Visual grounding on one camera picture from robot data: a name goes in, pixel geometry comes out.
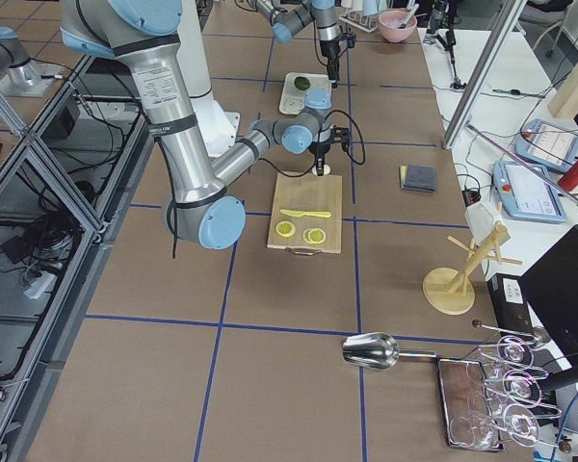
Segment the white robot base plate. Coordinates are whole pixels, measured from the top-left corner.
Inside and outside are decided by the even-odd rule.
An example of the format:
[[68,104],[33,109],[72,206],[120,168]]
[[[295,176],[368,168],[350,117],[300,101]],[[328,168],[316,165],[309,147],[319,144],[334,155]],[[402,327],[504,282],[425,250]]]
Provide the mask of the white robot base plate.
[[220,157],[236,142],[240,114],[226,112],[214,98],[192,98],[191,102],[208,155]]

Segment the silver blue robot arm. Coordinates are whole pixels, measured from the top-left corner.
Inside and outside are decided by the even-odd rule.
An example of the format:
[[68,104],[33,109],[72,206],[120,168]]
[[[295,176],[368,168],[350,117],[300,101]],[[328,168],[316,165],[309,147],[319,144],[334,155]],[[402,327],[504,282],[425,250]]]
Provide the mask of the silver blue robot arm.
[[355,33],[350,27],[339,24],[336,8],[339,1],[270,1],[253,0],[247,4],[264,16],[274,37],[281,43],[293,39],[309,25],[313,25],[315,39],[319,41],[322,63],[326,67],[328,80],[337,88],[340,74],[340,58],[347,49],[355,47]]
[[222,155],[208,155],[193,99],[193,77],[207,68],[197,8],[192,1],[65,1],[61,32],[66,47],[128,67],[150,135],[170,176],[166,223],[176,240],[225,249],[241,236],[243,203],[227,194],[270,147],[301,154],[328,152],[336,133],[328,90],[311,89],[293,118],[259,119]]

